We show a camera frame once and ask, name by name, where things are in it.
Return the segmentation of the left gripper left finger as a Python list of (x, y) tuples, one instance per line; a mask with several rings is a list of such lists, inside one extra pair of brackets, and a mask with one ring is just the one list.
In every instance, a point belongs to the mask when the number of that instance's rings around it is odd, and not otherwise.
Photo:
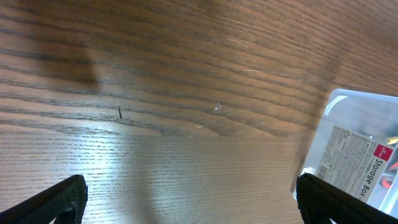
[(73, 175), (1, 212), (1, 223), (80, 224), (88, 201), (82, 175)]

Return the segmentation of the yellow black screwdriver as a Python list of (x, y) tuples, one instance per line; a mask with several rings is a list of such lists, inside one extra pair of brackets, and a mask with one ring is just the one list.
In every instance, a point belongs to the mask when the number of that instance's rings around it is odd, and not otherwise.
[(398, 142), (398, 136), (390, 137), (386, 140), (386, 144), (392, 145)]

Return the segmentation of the clear plastic container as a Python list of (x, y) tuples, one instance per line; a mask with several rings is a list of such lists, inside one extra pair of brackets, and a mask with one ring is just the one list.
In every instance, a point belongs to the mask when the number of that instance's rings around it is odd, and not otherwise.
[(313, 174), (397, 219), (397, 177), (380, 181), (397, 162), (397, 97), (335, 89), (312, 139), (301, 176)]

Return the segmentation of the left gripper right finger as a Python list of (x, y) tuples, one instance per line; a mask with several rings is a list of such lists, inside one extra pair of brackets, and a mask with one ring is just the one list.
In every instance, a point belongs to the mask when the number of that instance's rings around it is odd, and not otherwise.
[(397, 224), (396, 218), (313, 174), (297, 177), (296, 194), (304, 224)]

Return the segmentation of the red handled pliers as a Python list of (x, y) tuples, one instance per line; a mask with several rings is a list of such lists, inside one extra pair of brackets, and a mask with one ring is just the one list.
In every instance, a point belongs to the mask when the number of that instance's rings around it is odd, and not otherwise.
[(397, 162), (388, 167), (381, 177), (381, 185), (389, 189), (397, 177)]

